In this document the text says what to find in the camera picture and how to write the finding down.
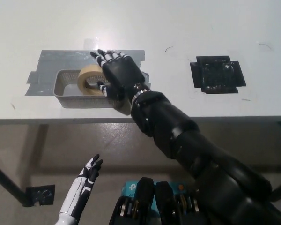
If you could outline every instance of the wire mesh basket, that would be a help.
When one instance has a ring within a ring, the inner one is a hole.
[[[64,108],[113,108],[121,104],[119,101],[107,99],[103,95],[84,95],[77,86],[80,69],[65,69],[57,73],[53,93]],[[103,76],[94,76],[87,82],[94,88],[97,82],[108,83]]]

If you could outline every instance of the black square marker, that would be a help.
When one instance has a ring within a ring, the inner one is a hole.
[[[197,56],[190,64],[195,88],[207,94],[238,93],[246,86],[239,62],[229,56]]]

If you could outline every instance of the gray floor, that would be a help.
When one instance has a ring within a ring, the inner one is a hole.
[[[281,183],[281,128],[276,124],[200,123],[202,132],[234,156]],[[81,225],[108,224],[126,180],[149,176],[187,180],[135,124],[50,125],[35,145],[37,126],[0,126],[0,168],[21,187],[56,185],[52,206],[24,208],[0,186],[0,224],[52,225],[75,176],[96,153],[104,164]],[[281,201],[276,204],[281,210]]]

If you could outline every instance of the robotic hand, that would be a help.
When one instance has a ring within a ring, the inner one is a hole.
[[[151,91],[130,56],[102,50],[90,54],[111,84],[98,83],[103,94],[117,100],[128,98],[140,130],[194,177],[192,195],[200,205],[224,224],[281,225],[281,214],[269,207],[270,183],[212,144],[162,93]]]
[[[55,225],[76,225],[89,199],[103,160],[97,154],[84,166],[76,177],[59,212],[59,219]]]

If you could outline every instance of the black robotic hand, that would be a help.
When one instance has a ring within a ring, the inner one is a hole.
[[[145,77],[133,59],[123,52],[104,52],[98,49],[98,54],[91,52],[96,59],[106,79],[110,82],[105,85],[98,82],[102,93],[112,100],[123,100],[128,97],[130,103],[142,92],[148,91]]]

